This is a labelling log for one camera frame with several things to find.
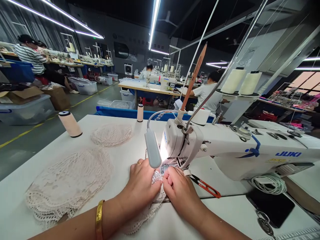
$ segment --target gold bangle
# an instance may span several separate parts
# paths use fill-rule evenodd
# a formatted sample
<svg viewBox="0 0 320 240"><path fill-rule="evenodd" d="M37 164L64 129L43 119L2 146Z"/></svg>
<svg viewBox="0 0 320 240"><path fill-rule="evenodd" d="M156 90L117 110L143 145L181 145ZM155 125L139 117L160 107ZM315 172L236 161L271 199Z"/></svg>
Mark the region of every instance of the gold bangle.
<svg viewBox="0 0 320 240"><path fill-rule="evenodd" d="M96 215L96 240L103 240L102 237L102 205L104 200L101 200L97 207Z"/></svg>

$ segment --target factory floor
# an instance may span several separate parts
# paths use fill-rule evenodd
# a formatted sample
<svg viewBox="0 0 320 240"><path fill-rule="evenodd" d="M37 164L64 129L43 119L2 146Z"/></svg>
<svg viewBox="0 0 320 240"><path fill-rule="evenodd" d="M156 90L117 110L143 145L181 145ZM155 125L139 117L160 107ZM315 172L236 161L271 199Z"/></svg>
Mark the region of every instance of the factory floor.
<svg viewBox="0 0 320 240"><path fill-rule="evenodd" d="M112 86L97 84L97 87L98 93L92 96L68 94L73 106L70 111L77 121L94 114L99 100L121 100L118 82ZM7 126L0 122L0 181L65 131L58 116L36 126Z"/></svg>

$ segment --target white lace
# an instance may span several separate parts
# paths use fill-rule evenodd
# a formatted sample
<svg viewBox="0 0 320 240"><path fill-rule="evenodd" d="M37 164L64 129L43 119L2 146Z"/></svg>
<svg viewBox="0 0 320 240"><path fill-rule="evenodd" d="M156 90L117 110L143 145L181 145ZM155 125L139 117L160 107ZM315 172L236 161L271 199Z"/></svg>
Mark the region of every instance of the white lace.
<svg viewBox="0 0 320 240"><path fill-rule="evenodd" d="M154 184L158 180L162 180L162 176L158 171L154 171L152 176L152 184ZM145 208L137 217L131 220L128 224L126 224L121 231L126 235L131 235L136 233L144 222L146 222L147 220L151 219L154 216L156 210L161 206L162 201L164 200L165 197L166 197L166 193L163 190L163 184L162 184L159 193L153 199L150 206Z"/></svg>
<svg viewBox="0 0 320 240"><path fill-rule="evenodd" d="M75 152L45 169L26 192L26 204L44 229L71 218L109 181L113 166L106 149Z"/></svg>
<svg viewBox="0 0 320 240"><path fill-rule="evenodd" d="M91 134L91 140L102 147L113 147L132 138L131 125L107 124L99 127Z"/></svg>

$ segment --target yellow floor line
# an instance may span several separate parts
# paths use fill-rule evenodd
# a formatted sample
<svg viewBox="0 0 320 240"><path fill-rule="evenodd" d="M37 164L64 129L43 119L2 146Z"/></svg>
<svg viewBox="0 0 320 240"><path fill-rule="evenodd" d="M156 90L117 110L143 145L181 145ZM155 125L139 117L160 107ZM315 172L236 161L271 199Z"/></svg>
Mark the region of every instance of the yellow floor line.
<svg viewBox="0 0 320 240"><path fill-rule="evenodd" d="M83 103L84 101L88 100L89 98L92 98L94 95L96 95L96 94L98 94L98 93L101 93L101 92L103 92L103 91L107 90L109 87L107 87L107 88L105 88L105 89L100 90L99 92L97 92L97 93L95 93L95 94L91 95L90 97L87 97L86 99L84 99L84 100L82 100L82 101L78 102L77 104L75 104L75 105L71 106L70 108L73 108L73 107L75 107L75 106L78 106L80 103ZM31 131L32 131L32 130L34 130L35 128L40 127L40 126L41 126L42 124L44 124L45 122L47 122L47 121L49 121L49 120L51 120L51 119L54 119L56 116L58 116L58 114L54 115L54 116L53 116L53 117L51 117L51 118L46 119L43 123L39 123L38 125L35 125L34 127L32 127L30 130L25 131L25 132L23 132L23 133L19 134L18 136L16 136L16 137L12 138L11 140L9 140L9 141L7 141L7 142L5 142L5 143L1 144L1 145L0 145L0 149L1 149L1 148L3 148L4 146L7 146L9 143L12 143L13 141L15 141L15 140L17 140L17 139L21 138L22 136L26 135L27 133L31 132Z"/></svg>

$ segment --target red-handled snips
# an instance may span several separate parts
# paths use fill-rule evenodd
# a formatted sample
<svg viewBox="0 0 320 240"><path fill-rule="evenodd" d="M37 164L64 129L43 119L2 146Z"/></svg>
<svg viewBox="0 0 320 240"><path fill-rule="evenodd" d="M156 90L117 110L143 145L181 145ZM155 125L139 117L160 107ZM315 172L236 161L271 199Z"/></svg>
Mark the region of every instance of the red-handled snips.
<svg viewBox="0 0 320 240"><path fill-rule="evenodd" d="M204 190L206 190L208 193L211 193L213 196L216 198L221 198L221 194L215 190L213 187L210 185L206 184L204 181L202 181L200 178L198 178L195 175L192 175L194 178L190 177L192 181L194 181L196 184L198 184L200 187L202 187Z"/></svg>

